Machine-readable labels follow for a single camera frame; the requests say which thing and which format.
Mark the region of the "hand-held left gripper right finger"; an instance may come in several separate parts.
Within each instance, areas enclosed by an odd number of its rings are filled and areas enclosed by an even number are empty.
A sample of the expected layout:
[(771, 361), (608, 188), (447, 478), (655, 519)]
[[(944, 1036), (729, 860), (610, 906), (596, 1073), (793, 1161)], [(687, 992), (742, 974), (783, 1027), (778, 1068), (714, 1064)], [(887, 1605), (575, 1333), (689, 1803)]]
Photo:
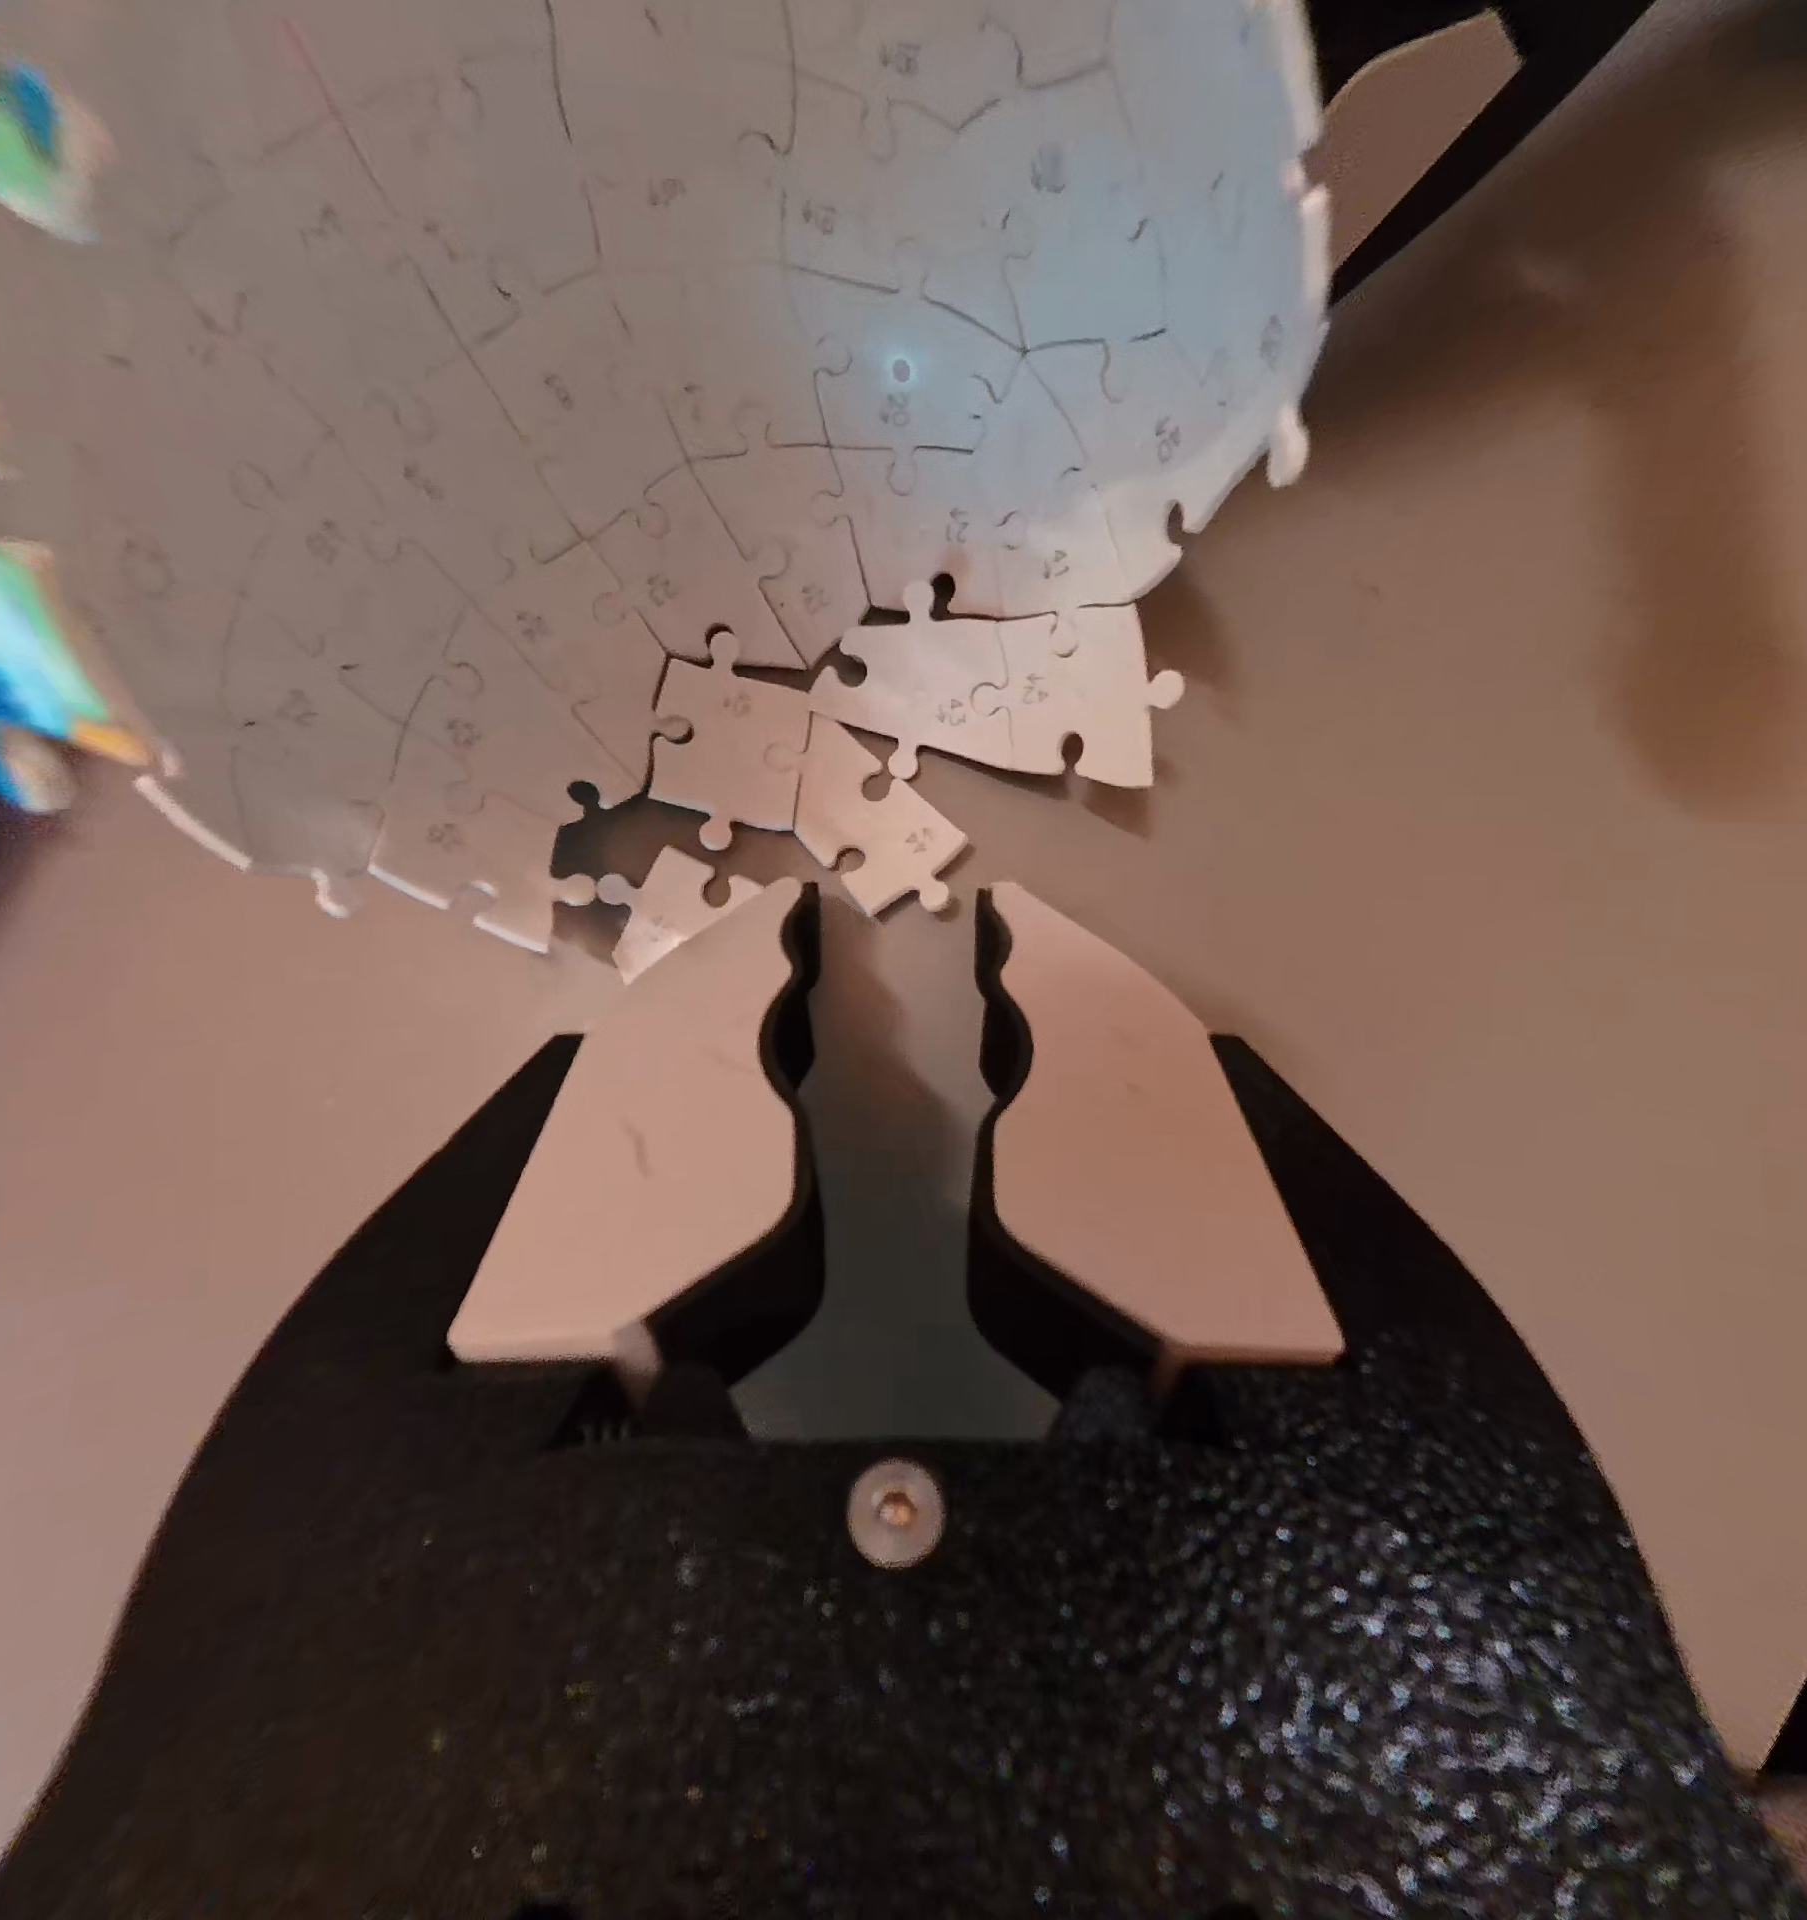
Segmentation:
[(1204, 1022), (1028, 886), (977, 899), (990, 1110), (966, 1304), (1064, 1400), (1118, 1374), (1326, 1368), (1348, 1337)]

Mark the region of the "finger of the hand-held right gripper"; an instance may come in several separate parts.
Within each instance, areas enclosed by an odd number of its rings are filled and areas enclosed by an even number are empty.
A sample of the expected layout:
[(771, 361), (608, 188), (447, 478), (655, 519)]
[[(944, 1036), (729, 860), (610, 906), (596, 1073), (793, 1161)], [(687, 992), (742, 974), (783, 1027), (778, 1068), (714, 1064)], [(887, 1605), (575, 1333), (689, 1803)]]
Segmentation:
[(1514, 78), (1514, 42), (1492, 12), (1323, 83), (1315, 184), (1328, 203), (1333, 270), (1375, 237), (1385, 213), (1443, 145)]

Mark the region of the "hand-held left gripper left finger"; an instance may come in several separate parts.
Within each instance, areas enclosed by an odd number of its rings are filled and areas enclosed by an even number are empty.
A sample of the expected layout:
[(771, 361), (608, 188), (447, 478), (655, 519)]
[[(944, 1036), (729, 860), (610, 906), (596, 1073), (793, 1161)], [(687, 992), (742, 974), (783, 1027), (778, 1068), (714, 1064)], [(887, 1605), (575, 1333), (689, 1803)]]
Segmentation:
[(797, 1089), (821, 890), (772, 882), (589, 1027), (457, 1308), (459, 1362), (756, 1368), (822, 1299)]

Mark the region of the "white puzzle piece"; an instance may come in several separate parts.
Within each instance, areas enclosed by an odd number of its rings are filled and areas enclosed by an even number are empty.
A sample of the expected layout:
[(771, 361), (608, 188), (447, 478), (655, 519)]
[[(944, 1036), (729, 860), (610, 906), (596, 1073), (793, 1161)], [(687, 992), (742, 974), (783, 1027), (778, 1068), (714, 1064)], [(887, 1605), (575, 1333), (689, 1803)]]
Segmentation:
[(596, 879), (596, 901), (625, 915), (611, 951), (611, 966), (625, 984), (764, 890), (736, 875), (723, 882), (723, 896), (714, 901), (709, 896), (714, 882), (714, 866), (677, 848), (659, 849), (640, 882), (618, 874)]
[(867, 794), (867, 780), (883, 770), (842, 724), (814, 717), (797, 780), (795, 837), (830, 872), (857, 854), (857, 866), (839, 877), (872, 921), (911, 896), (942, 915), (954, 904), (942, 874), (963, 854), (966, 834), (911, 780), (891, 779), (883, 797)]

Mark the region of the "colourful half-built puzzle ball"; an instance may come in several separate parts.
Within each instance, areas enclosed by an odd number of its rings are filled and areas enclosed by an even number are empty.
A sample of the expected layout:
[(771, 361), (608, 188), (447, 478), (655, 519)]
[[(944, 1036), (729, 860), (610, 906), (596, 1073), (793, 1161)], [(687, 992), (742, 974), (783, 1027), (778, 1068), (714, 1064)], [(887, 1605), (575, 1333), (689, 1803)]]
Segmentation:
[(1304, 5), (0, 5), (0, 797), (545, 951), (814, 717), (1146, 789), (1321, 134)]

